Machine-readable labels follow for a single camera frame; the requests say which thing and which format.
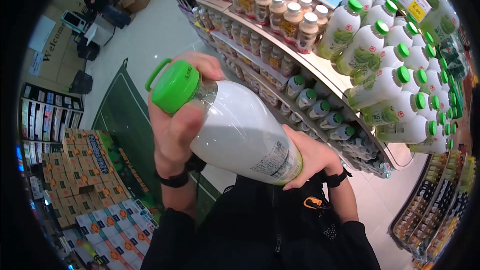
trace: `white bottle cap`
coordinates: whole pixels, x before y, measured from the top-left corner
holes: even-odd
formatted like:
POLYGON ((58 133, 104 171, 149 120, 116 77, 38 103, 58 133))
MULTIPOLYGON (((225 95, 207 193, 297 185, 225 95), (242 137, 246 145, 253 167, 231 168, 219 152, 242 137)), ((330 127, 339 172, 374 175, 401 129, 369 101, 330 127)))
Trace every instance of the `white bottle cap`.
POLYGON ((286 5, 286 9, 289 13, 298 14, 302 8, 300 7, 300 4, 296 2, 290 2, 286 5))
POLYGON ((317 24, 318 17, 314 13, 305 13, 303 15, 303 20, 305 20, 306 23, 308 24, 317 24))

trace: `green bottle cap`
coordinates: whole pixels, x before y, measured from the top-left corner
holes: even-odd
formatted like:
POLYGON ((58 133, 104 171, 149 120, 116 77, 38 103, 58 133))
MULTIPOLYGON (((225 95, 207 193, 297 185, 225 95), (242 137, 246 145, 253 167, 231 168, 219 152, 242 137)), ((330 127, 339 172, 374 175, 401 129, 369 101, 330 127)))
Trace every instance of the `green bottle cap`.
POLYGON ((438 110, 440 108, 440 99, 438 99, 437 95, 433 95, 430 97, 431 100, 431 107, 434 110, 438 110))
POLYGON ((437 133, 437 123, 435 121, 428 122, 428 133, 430 136, 434 136, 437 133))
POLYGON ((349 126, 345 129, 345 132, 346 132, 347 136, 353 136, 353 134, 355 133, 355 129, 353 127, 349 126))
MULTIPOLYGON (((145 88, 150 91, 150 84, 160 70, 170 63, 164 59, 150 75, 145 88)), ((177 112, 189 102, 201 85, 202 75, 185 60, 171 64, 158 79, 152 91, 152 102, 167 114, 177 112)))
POLYGON ((447 61, 444 57, 442 57, 440 59, 440 66, 441 66, 442 70, 447 70, 448 69, 447 61))
POLYGON ((430 44, 425 46, 425 51, 427 52, 427 56, 429 58, 435 57, 434 48, 430 44))
POLYGON ((447 116, 445 116, 445 113, 443 111, 438 114, 438 122, 440 122, 441 125, 447 123, 447 116))
POLYGON ((424 84, 427 82, 427 74, 425 73, 425 70, 418 69, 416 74, 419 83, 424 84))
POLYGON ((309 88, 307 90, 307 92, 305 93, 305 95, 307 95, 308 99, 314 99, 314 98, 317 97, 317 93, 315 93, 314 89, 312 89, 312 88, 309 88))
POLYGON ((448 75, 447 75, 447 72, 445 70, 442 70, 440 72, 440 78, 441 78, 441 82, 446 84, 448 82, 448 75))
POLYGON ((354 12, 360 12, 363 8, 363 5, 358 0, 348 0, 347 5, 354 12))
POLYGON ((335 121, 336 123, 342 123, 343 121, 343 117, 340 113, 335 113, 335 115, 333 115, 333 121, 335 121))
POLYGON ((406 84, 410 81, 410 72, 405 66, 400 66, 396 70, 396 75, 398 76, 399 81, 403 84, 406 84))
POLYGON ((396 49, 401 57, 405 58, 410 56, 410 50, 404 43, 400 43, 396 49))
POLYGON ((415 95, 415 105, 417 106, 417 109, 422 110, 425 108, 425 96, 422 94, 417 94, 415 95))
POLYGON ((393 14, 398 11, 397 5, 390 0, 385 1, 385 7, 393 14))
POLYGON ((297 85, 303 84, 303 77, 302 75, 298 74, 293 77, 293 82, 296 83, 297 85))
POLYGON ((375 22, 375 29, 377 30, 378 33, 380 33, 381 35, 386 35, 388 33, 388 26, 387 24, 385 24, 384 21, 381 21, 381 20, 377 20, 377 22, 375 22))
POLYGON ((419 33, 417 27, 415 27, 415 25, 413 25, 412 22, 408 22, 408 23, 406 24, 406 30, 407 30, 412 36, 414 36, 414 35, 416 35, 417 33, 419 33))

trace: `display rack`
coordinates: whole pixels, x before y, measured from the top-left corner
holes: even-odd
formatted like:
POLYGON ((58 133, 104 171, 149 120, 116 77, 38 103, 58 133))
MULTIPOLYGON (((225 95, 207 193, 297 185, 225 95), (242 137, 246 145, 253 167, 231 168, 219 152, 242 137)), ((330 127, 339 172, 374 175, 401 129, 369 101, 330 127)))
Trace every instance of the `display rack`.
MULTIPOLYGON (((263 39, 267 39, 273 45, 280 48, 285 54, 291 56, 296 62, 305 69, 308 69, 316 79, 322 81, 338 98, 342 99, 344 108, 352 111, 347 102, 348 90, 353 86, 350 77, 342 75, 335 70, 335 65, 322 57, 319 57, 315 52, 309 54, 301 54, 296 49, 286 44, 283 39, 277 35, 272 34, 269 29, 261 26, 258 23, 250 20, 244 15, 239 15, 231 10, 230 2, 222 0, 196 0, 197 3, 220 12, 227 18, 240 23, 242 26, 248 27, 251 31, 258 33, 263 39)), ((385 160, 397 170, 402 170, 410 166, 413 161, 414 153, 411 153, 405 144, 401 143, 384 143, 380 142, 375 136, 375 129, 368 126, 361 119, 362 115, 358 111, 353 111, 356 115, 356 122, 364 129, 369 138, 375 143, 377 148, 385 157, 385 160)))

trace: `black shirt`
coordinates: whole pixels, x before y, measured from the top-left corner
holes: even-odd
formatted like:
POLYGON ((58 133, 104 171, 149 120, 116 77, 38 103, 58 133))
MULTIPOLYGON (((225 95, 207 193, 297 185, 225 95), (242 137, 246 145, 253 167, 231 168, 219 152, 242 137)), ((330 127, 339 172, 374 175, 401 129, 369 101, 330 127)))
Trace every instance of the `black shirt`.
POLYGON ((321 196, 306 189, 237 180, 197 231, 189 215, 169 208, 141 270, 380 269, 364 225, 340 224, 332 209, 304 207, 305 193, 321 196))
POLYGON ((93 9, 96 12, 102 12, 107 4, 109 4, 109 0, 95 0, 94 3, 90 3, 91 0, 83 0, 85 5, 89 9, 93 9))

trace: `black sleeve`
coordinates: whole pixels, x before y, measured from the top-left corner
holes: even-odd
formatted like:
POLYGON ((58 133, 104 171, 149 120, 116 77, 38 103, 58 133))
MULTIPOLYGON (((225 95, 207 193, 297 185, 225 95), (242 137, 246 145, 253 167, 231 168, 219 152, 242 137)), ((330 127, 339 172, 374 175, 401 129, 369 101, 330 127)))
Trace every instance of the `black sleeve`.
POLYGON ((177 269, 192 249, 195 236, 194 219, 168 208, 160 216, 158 229, 153 232, 141 270, 177 269))
POLYGON ((342 225, 345 241, 355 258, 357 269, 378 269, 377 257, 365 234, 365 225, 358 221, 348 221, 342 225))

